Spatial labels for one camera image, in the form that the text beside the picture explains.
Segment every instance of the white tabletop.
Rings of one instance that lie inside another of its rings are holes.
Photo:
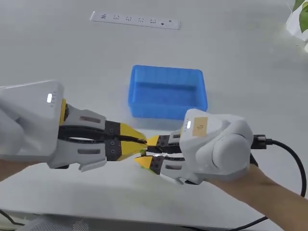
[[[170,17],[181,30],[94,23],[93,11]],[[2,0],[1,85],[58,79],[70,104],[151,136],[180,123],[131,117],[132,66],[201,69],[208,112],[246,117],[308,167],[308,54],[284,30],[289,13],[283,0]],[[270,177],[300,191],[288,153],[254,154]],[[2,209],[91,218],[231,228],[261,216],[209,184],[170,184],[133,158],[85,173],[40,164],[2,182],[0,195]],[[270,221],[254,229],[279,230]]]

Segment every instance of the yellow label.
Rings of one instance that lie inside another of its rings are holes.
[[[192,136],[206,137],[207,117],[196,117],[193,121]]]

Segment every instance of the white plastic casing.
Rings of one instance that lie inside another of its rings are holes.
[[[0,87],[0,124],[11,123],[0,128],[10,141],[0,143],[7,146],[0,149],[0,158],[49,159],[57,145],[63,94],[64,87],[55,80]]]
[[[205,117],[206,135],[194,135],[195,119]],[[253,133],[242,117],[191,109],[185,116],[180,148],[191,171],[227,176],[247,168],[252,141]]]

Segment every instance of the blue plastic tray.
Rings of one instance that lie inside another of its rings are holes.
[[[136,65],[128,105],[133,117],[183,120],[188,109],[207,110],[200,70]]]

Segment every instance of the white power strip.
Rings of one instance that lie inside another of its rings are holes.
[[[153,17],[135,16],[135,15],[121,15],[116,13],[99,13],[93,12],[91,21],[103,23],[117,23],[133,26],[149,26],[164,29],[180,29],[180,22],[173,19],[157,19]]]

